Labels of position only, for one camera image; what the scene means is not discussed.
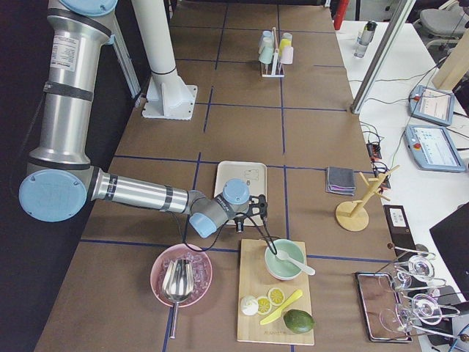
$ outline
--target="bottle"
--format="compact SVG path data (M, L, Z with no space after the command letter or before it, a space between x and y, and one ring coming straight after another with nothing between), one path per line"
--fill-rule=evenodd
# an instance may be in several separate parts
M374 31L376 30L376 27L377 24L374 21L369 21L365 25L361 36L358 38L355 53L353 54L354 56L363 57L365 55L366 49L368 48L368 44L370 44L373 40Z

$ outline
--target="cutting board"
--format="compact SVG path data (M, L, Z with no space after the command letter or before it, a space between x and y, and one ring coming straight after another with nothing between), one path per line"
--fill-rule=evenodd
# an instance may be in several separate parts
M295 242L306 253L304 242ZM237 340L243 342L279 343L288 345L314 345L314 330L305 334L294 334L284 323L282 317L261 326L260 320L267 315L247 316L241 312L240 302L245 296L266 296L272 287L281 288L286 298L295 290L303 290L303 297L284 309L301 309L311 314L309 277L305 273L289 281L281 281L269 274L265 267L264 253L267 244L263 240L241 240L240 289L237 309Z

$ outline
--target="warning label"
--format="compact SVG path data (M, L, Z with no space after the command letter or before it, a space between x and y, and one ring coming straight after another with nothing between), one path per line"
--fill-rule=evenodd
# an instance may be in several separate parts
M75 71L79 40L56 35L53 38L51 67Z

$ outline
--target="brown table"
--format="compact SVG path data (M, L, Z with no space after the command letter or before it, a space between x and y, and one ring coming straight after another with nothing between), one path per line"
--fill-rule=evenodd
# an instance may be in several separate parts
M261 78L257 43L272 26L293 33L286 77ZM369 342L353 273L393 257L378 199L370 224L343 230L335 207L350 198L325 193L325 167L370 172L358 117L328 9L309 6L182 2L171 20L177 68L199 94L193 119L146 120L137 107L110 172L213 195L223 160L267 165L269 230L304 241L314 347L236 341L241 238L222 232L208 252L213 282L197 304L180 310L176 340L169 309L153 296L155 258L179 243L170 215L97 202L36 351L418 351ZM357 177L357 192L365 187ZM185 216L178 216L184 224ZM190 227L188 242L208 246Z

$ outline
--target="mint green bowl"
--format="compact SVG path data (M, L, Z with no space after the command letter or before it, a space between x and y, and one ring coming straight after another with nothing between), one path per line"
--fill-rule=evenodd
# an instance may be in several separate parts
M296 259L300 263L305 262L305 256L303 255L301 248L294 242L281 238L279 240L275 240L274 244L277 249L285 251L291 258ZM265 250L265 266L269 273L279 280L291 280L301 273L301 270L296 265L291 264L286 260L277 259L277 257L269 250L269 247Z

